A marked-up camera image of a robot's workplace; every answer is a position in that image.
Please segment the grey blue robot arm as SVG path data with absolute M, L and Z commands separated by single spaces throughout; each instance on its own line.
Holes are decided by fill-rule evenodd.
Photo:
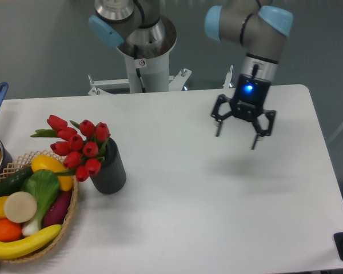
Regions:
M 172 21 L 159 1 L 95 1 L 89 27 L 96 37 L 124 57 L 132 93 L 181 90 L 182 76 L 170 79 L 169 54 L 177 41 Z M 218 96 L 211 116 L 222 125 L 229 117 L 249 122 L 256 138 L 270 136 L 276 112 L 264 102 L 276 73 L 293 14 L 271 1 L 233 1 L 211 7 L 205 33 L 211 39 L 246 48 L 234 95 Z

